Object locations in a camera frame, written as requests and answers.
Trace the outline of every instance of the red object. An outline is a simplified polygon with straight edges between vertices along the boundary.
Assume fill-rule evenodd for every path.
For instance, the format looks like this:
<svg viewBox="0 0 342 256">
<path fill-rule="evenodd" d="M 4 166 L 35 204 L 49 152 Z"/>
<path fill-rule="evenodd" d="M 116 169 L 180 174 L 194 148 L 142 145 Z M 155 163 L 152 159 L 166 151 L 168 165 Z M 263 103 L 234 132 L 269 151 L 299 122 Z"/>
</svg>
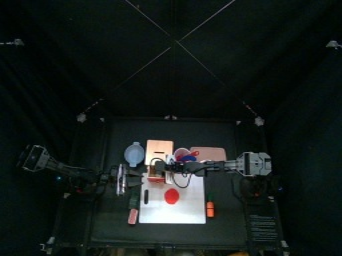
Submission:
<svg viewBox="0 0 342 256">
<path fill-rule="evenodd" d="M 138 218 L 138 210 L 131 209 L 130 211 L 130 216 L 128 216 L 128 224 L 134 225 L 136 223 L 136 218 Z"/>
<path fill-rule="evenodd" d="M 168 204 L 175 204 L 179 200 L 179 193 L 178 191 L 171 188 L 164 193 L 164 199 Z"/>
<path fill-rule="evenodd" d="M 207 202 L 207 217 L 212 218 L 214 216 L 214 202 Z"/>
</svg>

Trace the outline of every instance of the black wall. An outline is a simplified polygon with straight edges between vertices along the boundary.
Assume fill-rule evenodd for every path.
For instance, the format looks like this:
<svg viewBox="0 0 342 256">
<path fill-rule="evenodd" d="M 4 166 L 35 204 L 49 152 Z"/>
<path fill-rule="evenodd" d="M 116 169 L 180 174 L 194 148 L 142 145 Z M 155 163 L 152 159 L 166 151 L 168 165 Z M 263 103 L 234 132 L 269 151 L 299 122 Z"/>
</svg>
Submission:
<svg viewBox="0 0 342 256">
<path fill-rule="evenodd" d="M 27 144 L 68 160 L 76 117 L 20 48 L 0 48 L 0 255 L 39 255 L 51 235 L 59 186 L 51 173 L 16 162 Z"/>
<path fill-rule="evenodd" d="M 275 171 L 287 190 L 281 200 L 285 231 L 303 255 L 342 251 L 341 71 L 342 52 L 333 50 L 266 126 Z"/>
<path fill-rule="evenodd" d="M 194 35 L 194 42 L 184 44 L 199 59 L 210 64 L 229 86 L 218 87 L 215 79 L 194 58 L 178 49 L 178 54 L 184 55 L 179 56 L 179 60 L 186 60 L 184 63 L 179 61 L 183 69 L 176 70 L 184 86 L 171 88 L 172 97 L 170 81 L 162 83 L 170 76 L 164 68 L 170 64 L 170 55 L 163 55 L 160 62 L 147 69 L 147 73 L 139 73 L 139 79 L 130 81 L 127 87 L 112 90 L 170 43 L 168 40 L 160 39 L 159 42 L 158 39 L 151 47 L 151 35 L 159 38 L 160 31 L 123 2 L 115 2 L 119 13 L 130 19 L 134 17 L 138 23 L 123 20 L 120 16 L 112 20 L 110 11 L 102 23 L 102 13 L 107 8 L 100 6 L 95 13 L 96 23 L 92 24 L 91 19 L 87 19 L 92 9 L 86 8 L 92 6 L 92 1 L 82 1 L 83 9 L 78 6 L 79 2 L 74 1 L 67 6 L 70 15 L 66 16 L 64 6 L 56 2 L 58 12 L 48 4 L 4 2 L 7 4 L 0 4 L 0 42 L 23 38 L 27 45 L 0 46 L 0 255 L 37 255 L 37 244 L 47 240 L 52 230 L 58 183 L 54 174 L 32 175 L 15 168 L 17 156 L 27 144 L 45 145 L 59 160 L 68 161 L 76 115 L 103 96 L 110 100 L 103 107 L 95 108 L 95 113 L 106 111 L 118 115 L 126 115 L 127 112 L 130 116 L 135 113 L 162 116 L 171 114 L 170 109 L 155 106 L 172 100 L 172 104 L 179 105 L 175 109 L 180 114 L 184 113 L 183 106 L 191 103 L 191 111 L 186 114 L 192 113 L 195 117 L 211 117 L 212 113 L 226 118 L 250 117 L 250 112 L 231 92 L 241 99 L 247 99 L 258 113 L 265 114 L 274 168 L 283 176 L 286 188 L 281 214 L 289 244 L 303 250 L 303 255 L 339 255 L 342 51 L 326 49 L 323 44 L 330 39 L 341 38 L 331 38 L 333 32 L 341 29 L 341 2 L 322 1 L 325 8 L 321 8 L 318 1 L 279 1 L 275 6 L 270 1 L 262 1 L 265 6 L 255 1 L 245 1 L 246 6 L 237 5 L 237 9 L 229 9 L 229 15 L 219 16 L 212 29 L 203 27 L 199 40 Z M 200 5 L 192 9 L 188 3 L 182 19 L 184 24 L 191 22 L 179 34 L 183 35 L 199 25 L 227 2 L 210 3 L 210 12 Z M 168 11 L 170 7 L 160 4 L 159 8 Z M 170 17 L 160 15 L 155 6 L 143 10 L 154 14 L 160 24 L 168 24 Z M 49 19 L 49 13 L 58 19 Z M 249 19 L 254 14 L 258 14 L 255 20 Z M 241 27 L 235 28 L 234 20 Z M 250 27 L 258 20 L 258 27 Z M 114 25 L 122 34 L 111 30 Z M 150 48 L 155 50 L 152 54 L 147 51 Z M 140 53 L 143 60 L 136 59 Z M 152 96 L 146 88 L 154 91 Z M 191 101 L 187 98 L 190 92 L 195 92 Z M 203 101 L 207 95 L 215 97 Z"/>
</svg>

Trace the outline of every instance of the wire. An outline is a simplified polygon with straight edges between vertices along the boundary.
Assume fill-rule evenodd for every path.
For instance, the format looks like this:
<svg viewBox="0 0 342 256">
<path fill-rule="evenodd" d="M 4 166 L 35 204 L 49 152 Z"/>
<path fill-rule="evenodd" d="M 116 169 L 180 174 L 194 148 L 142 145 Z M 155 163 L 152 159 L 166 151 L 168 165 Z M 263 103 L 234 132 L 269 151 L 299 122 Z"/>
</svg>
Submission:
<svg viewBox="0 0 342 256">
<path fill-rule="evenodd" d="M 152 165 L 152 161 L 154 160 L 160 160 L 162 162 L 164 162 L 166 163 L 166 161 L 162 159 L 162 158 L 159 158 L 159 157 L 154 157 L 152 159 L 151 159 L 151 161 L 150 161 L 150 166 Z"/>
<path fill-rule="evenodd" d="M 188 180 L 187 180 L 187 185 L 186 185 L 186 186 L 180 186 L 180 185 L 176 183 L 174 176 L 175 176 L 175 174 L 172 173 L 171 177 L 172 177 L 172 181 L 174 181 L 175 185 L 176 185 L 179 188 L 187 188 L 187 187 L 188 187 L 188 184 L 190 184 L 191 177 L 192 177 L 192 173 L 190 173 Z"/>
</svg>

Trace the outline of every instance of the orange object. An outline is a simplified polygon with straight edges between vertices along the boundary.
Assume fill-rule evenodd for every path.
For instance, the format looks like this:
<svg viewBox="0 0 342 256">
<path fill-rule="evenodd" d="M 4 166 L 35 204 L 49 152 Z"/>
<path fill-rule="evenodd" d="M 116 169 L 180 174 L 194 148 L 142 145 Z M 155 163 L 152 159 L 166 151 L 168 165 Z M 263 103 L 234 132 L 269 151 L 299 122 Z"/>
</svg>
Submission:
<svg viewBox="0 0 342 256">
<path fill-rule="evenodd" d="M 207 217 L 212 218 L 215 215 L 214 202 L 207 202 Z"/>
</svg>

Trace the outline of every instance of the cable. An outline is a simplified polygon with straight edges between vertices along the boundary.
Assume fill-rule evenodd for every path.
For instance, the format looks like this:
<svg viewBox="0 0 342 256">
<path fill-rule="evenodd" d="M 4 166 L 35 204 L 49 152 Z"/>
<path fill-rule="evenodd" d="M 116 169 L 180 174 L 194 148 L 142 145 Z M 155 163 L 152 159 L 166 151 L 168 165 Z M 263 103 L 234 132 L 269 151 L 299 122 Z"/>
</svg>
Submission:
<svg viewBox="0 0 342 256">
<path fill-rule="evenodd" d="M 187 180 L 187 185 L 186 185 L 186 186 L 180 186 L 180 185 L 176 183 L 174 176 L 175 176 L 175 174 L 172 173 L 171 177 L 172 177 L 172 181 L 174 181 L 175 185 L 176 185 L 179 188 L 187 188 L 187 187 L 188 187 L 188 184 L 190 184 L 190 180 L 191 180 L 192 173 L 190 173 L 188 180 Z"/>
</svg>

